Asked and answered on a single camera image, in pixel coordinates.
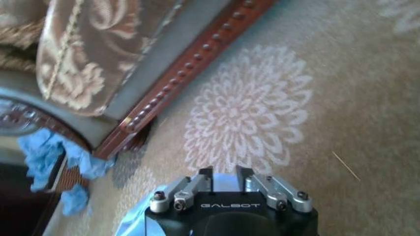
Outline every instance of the white flower pattern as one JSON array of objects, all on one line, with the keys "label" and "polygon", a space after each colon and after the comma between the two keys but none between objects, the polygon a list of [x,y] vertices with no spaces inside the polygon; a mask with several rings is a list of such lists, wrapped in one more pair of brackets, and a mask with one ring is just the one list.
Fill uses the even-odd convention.
[{"label": "white flower pattern", "polygon": [[218,66],[194,98],[185,124],[188,168],[213,165],[232,172],[234,165],[272,172],[288,165],[288,146],[302,140],[298,125],[306,120],[304,105],[312,97],[302,74],[305,61],[286,47],[242,49]]},{"label": "white flower pattern", "polygon": [[382,5],[380,15],[384,17],[398,17],[393,32],[396,34],[408,33],[420,29],[420,1],[417,0],[378,0]]},{"label": "white flower pattern", "polygon": [[92,103],[92,97],[104,88],[102,68],[90,62],[84,69],[72,74],[60,72],[58,83],[50,95],[50,99],[68,104],[74,109],[81,109]]}]

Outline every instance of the patterned fabric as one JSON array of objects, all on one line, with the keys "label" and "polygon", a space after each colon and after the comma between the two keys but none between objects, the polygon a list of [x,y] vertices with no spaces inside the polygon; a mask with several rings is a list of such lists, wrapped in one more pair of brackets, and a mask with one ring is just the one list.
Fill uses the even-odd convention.
[{"label": "patterned fabric", "polygon": [[0,0],[0,69],[34,74],[45,13],[41,0]]},{"label": "patterned fabric", "polygon": [[80,115],[101,115],[181,2],[52,1],[37,58],[45,99]]},{"label": "patterned fabric", "polygon": [[417,25],[417,0],[276,3],[161,113],[126,189],[92,184],[85,235],[112,235],[118,202],[208,164],[308,192],[320,235],[420,235]]}]

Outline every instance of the floral carpet pattern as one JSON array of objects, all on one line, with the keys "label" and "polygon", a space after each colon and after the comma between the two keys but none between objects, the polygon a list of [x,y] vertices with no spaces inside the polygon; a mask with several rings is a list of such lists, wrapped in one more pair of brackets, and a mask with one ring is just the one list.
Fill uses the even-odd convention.
[{"label": "floral carpet pattern", "polygon": [[272,164],[288,165],[288,146],[302,141],[298,125],[312,96],[304,66],[286,47],[260,45],[218,66],[185,124],[185,164],[192,171],[213,165],[217,173],[232,172],[240,164],[268,174]]},{"label": "floral carpet pattern", "polygon": [[418,236],[417,5],[278,1],[165,108],[142,152],[90,183],[88,210],[57,211],[45,235],[110,236],[154,186],[241,164],[308,192],[320,235]]}]

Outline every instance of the sofa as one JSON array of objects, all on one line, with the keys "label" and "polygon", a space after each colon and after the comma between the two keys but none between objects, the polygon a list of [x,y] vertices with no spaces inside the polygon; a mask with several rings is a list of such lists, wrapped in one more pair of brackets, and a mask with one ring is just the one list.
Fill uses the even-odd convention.
[{"label": "sofa", "polygon": [[273,0],[0,0],[0,135],[48,128],[108,159]]}]

